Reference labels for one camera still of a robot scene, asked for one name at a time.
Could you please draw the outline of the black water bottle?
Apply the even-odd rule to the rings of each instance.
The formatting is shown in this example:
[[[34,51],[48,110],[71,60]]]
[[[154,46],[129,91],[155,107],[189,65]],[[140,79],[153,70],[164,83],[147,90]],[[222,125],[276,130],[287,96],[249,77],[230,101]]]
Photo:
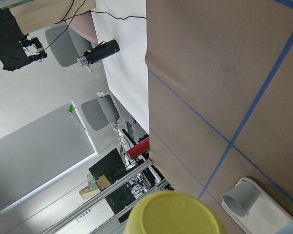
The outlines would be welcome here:
[[[86,70],[92,73],[90,65],[103,60],[120,51],[120,47],[116,40],[110,40],[108,42],[103,41],[91,50],[87,50],[82,56],[77,58],[77,62],[81,66],[85,66]]]

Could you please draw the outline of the light blue cup back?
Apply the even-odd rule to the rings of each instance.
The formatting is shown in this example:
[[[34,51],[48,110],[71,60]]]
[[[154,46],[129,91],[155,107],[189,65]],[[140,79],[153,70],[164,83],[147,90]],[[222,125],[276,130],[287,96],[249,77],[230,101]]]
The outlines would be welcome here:
[[[289,222],[287,225],[278,230],[276,234],[293,234],[293,223]]]

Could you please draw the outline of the red cylinder bottle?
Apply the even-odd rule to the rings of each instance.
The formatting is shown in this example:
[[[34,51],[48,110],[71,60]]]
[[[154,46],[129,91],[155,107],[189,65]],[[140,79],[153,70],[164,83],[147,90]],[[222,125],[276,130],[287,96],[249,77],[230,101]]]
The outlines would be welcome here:
[[[126,153],[129,155],[129,157],[134,160],[141,154],[145,153],[150,149],[150,143],[149,143],[149,137],[142,140],[140,143],[129,149]]]

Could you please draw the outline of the grey office chair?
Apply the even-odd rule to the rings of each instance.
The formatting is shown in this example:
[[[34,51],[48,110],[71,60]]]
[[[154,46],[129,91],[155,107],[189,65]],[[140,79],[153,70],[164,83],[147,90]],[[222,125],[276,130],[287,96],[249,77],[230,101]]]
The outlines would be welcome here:
[[[90,41],[66,25],[46,30],[45,36],[53,56],[61,67],[77,63],[77,58],[93,48]]]
[[[120,118],[110,95],[87,101],[81,104],[81,109],[86,121],[95,131],[116,123]]]

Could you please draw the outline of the yellow plastic cup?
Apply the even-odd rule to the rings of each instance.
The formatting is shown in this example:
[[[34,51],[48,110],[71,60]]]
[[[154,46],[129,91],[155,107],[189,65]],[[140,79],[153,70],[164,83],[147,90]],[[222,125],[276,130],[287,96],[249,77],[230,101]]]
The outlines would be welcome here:
[[[225,234],[219,217],[195,197],[162,191],[142,198],[128,217],[125,234]]]

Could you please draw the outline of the grey plastic cup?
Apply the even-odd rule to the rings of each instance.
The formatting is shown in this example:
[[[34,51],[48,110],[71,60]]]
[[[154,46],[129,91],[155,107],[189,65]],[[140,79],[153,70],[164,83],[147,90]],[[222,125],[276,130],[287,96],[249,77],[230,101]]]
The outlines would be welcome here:
[[[242,180],[223,194],[223,200],[239,217],[245,217],[260,196],[260,191],[250,182]]]

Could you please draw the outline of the cream plastic tray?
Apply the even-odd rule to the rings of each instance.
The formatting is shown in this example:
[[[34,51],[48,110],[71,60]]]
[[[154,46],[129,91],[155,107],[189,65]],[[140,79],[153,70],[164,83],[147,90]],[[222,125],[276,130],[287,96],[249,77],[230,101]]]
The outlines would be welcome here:
[[[235,215],[230,208],[222,201],[224,210],[238,224],[238,226],[247,234],[275,234],[289,222],[293,223],[293,217],[281,207],[264,189],[262,189],[255,181],[244,177],[240,179],[246,180],[253,184],[259,191],[260,196],[249,210],[245,217]]]

